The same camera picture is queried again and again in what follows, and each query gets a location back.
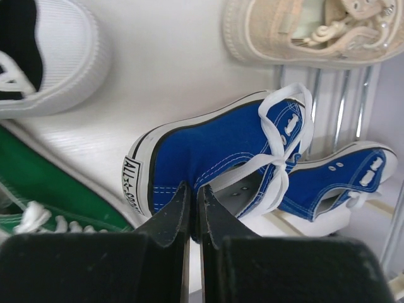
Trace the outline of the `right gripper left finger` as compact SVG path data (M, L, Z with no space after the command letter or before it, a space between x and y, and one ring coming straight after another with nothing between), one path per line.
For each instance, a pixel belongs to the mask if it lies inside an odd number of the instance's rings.
M191 192L186 182L181 182L171 200L143 225L135 230L136 235L144 235L158 247L170 247L185 222L187 229Z

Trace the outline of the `blue sneaker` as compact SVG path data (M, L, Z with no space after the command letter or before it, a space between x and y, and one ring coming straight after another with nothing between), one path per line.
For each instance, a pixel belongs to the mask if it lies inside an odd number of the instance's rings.
M234 215L268 213L280 205L289 172L311 143L311 111L310 91L292 83L147 131L124 158L124 197L136 213L150 217L182 182L198 194L203 186L219 192L255 176L257 188Z
M356 141L334 154L297 164L278 209L314 223L338 208L350 211L380 193L398 166L396 153L373 141Z

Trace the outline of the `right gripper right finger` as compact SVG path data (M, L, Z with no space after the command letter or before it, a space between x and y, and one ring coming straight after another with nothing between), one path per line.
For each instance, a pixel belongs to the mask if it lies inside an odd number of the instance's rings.
M222 246L225 237L259 237L219 202L209 185L201 187L196 196L195 241L202 244L204 236L215 249Z

